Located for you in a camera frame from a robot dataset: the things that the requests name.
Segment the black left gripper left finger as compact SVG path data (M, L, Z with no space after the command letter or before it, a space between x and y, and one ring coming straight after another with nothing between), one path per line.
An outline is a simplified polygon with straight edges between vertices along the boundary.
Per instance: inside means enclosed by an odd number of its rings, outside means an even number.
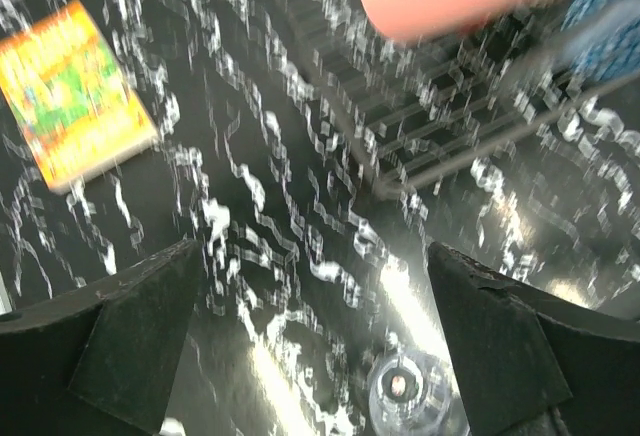
M158 434L203 274L186 239L3 314L2 434Z

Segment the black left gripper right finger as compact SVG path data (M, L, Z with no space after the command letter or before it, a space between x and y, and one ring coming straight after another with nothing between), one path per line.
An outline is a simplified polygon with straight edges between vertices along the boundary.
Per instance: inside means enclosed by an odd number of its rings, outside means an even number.
M474 435L636 435L639 324L440 243L428 272Z

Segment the blue triangle patterned bowl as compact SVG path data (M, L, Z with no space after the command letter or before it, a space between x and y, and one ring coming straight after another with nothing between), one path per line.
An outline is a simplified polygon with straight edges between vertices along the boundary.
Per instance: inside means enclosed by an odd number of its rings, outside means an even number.
M639 70L639 0L573 0L561 33L557 69L595 82Z

